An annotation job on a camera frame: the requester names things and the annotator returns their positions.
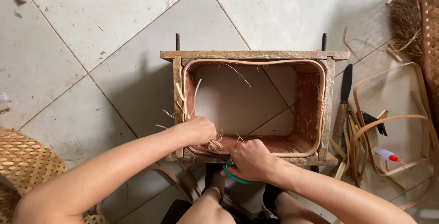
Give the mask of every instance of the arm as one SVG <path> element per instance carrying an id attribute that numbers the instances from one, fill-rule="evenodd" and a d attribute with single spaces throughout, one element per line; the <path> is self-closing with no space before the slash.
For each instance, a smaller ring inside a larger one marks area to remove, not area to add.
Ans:
<path id="1" fill-rule="evenodd" d="M 236 142 L 229 148 L 241 179 L 263 181 L 295 192 L 322 206 L 346 224 L 415 224 L 390 202 L 334 178 L 305 170 L 270 154 L 259 140 Z"/>
<path id="2" fill-rule="evenodd" d="M 32 189 L 20 200 L 14 223 L 83 223 L 83 212 L 142 169 L 179 148 L 205 144 L 216 136 L 215 125 L 197 116 L 113 148 Z"/>

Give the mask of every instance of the hand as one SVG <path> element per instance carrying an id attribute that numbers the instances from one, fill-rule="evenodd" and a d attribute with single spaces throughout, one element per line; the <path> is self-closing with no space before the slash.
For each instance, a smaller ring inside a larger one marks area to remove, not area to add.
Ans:
<path id="1" fill-rule="evenodd" d="M 172 128 L 176 129 L 178 136 L 183 138 L 184 147 L 202 145 L 217 138 L 215 124 L 201 116 L 196 116 Z"/>
<path id="2" fill-rule="evenodd" d="M 237 168 L 227 168 L 230 174 L 243 180 L 272 183 L 275 170 L 285 163 L 272 155 L 259 139 L 245 143 L 235 142 L 229 147 L 230 156 Z"/>

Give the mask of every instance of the red bottle cap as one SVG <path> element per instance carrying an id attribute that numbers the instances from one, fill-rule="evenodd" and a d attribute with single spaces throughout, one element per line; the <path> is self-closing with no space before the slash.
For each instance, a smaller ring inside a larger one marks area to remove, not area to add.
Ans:
<path id="1" fill-rule="evenodd" d="M 396 157 L 396 156 L 394 156 L 394 155 L 389 156 L 388 159 L 391 160 L 391 161 L 393 161 L 393 162 L 397 162 L 397 161 L 399 161 L 398 157 Z"/>

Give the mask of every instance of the wooden knife handle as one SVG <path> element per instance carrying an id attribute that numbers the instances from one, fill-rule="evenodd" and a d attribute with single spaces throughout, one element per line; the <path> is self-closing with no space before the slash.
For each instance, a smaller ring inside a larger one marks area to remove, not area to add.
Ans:
<path id="1" fill-rule="evenodd" d="M 346 110 L 348 109 L 348 104 L 340 103 L 338 106 L 337 118 L 335 119 L 334 136 L 340 137 L 343 134 L 343 127 L 345 126 L 346 120 Z"/>

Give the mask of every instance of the brown broom bristle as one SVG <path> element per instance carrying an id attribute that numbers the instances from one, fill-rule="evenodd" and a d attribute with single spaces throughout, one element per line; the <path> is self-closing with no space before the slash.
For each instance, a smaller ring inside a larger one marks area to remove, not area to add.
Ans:
<path id="1" fill-rule="evenodd" d="M 413 38 L 422 27 L 419 0 L 394 0 L 390 3 L 390 23 L 392 32 L 396 35 L 392 43 L 400 49 Z M 418 36 L 404 50 L 413 62 L 424 65 L 424 52 L 422 50 L 422 36 Z"/>

